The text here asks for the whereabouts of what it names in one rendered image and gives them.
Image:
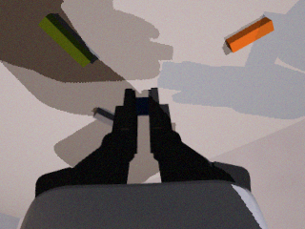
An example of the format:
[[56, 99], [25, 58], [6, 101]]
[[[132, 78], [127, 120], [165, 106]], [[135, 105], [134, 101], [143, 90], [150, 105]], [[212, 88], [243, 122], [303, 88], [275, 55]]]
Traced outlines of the orange block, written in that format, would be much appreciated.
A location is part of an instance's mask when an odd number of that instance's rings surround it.
[[232, 52], [236, 52], [271, 31], [274, 31], [273, 21], [267, 17], [264, 17], [248, 28], [226, 39], [226, 42], [229, 49]]

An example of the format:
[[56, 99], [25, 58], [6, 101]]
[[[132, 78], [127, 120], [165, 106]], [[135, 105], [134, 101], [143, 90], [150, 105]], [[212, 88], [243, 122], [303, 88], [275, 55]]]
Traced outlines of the lime green rod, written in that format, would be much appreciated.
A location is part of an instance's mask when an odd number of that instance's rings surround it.
[[93, 56], [56, 20], [50, 13], [38, 24], [58, 45], [60, 45], [83, 68]]

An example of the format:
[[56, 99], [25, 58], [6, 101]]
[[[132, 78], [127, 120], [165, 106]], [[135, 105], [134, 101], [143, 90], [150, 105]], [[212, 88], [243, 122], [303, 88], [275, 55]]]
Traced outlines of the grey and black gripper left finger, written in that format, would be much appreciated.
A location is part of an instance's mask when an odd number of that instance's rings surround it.
[[137, 127], [135, 91], [125, 89], [123, 106], [115, 107], [112, 132], [104, 136], [101, 146], [75, 167], [37, 179], [35, 197], [66, 185], [127, 184], [130, 161], [137, 154]]

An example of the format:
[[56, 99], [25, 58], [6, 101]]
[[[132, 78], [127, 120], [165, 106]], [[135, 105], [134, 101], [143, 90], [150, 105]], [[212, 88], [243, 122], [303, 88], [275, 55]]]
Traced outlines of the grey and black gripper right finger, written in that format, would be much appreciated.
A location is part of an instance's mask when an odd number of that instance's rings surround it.
[[158, 161], [161, 182], [220, 179], [243, 185], [251, 192], [250, 174], [245, 168], [210, 162], [183, 143], [173, 131], [169, 104], [159, 104], [158, 88], [148, 93], [151, 153]]

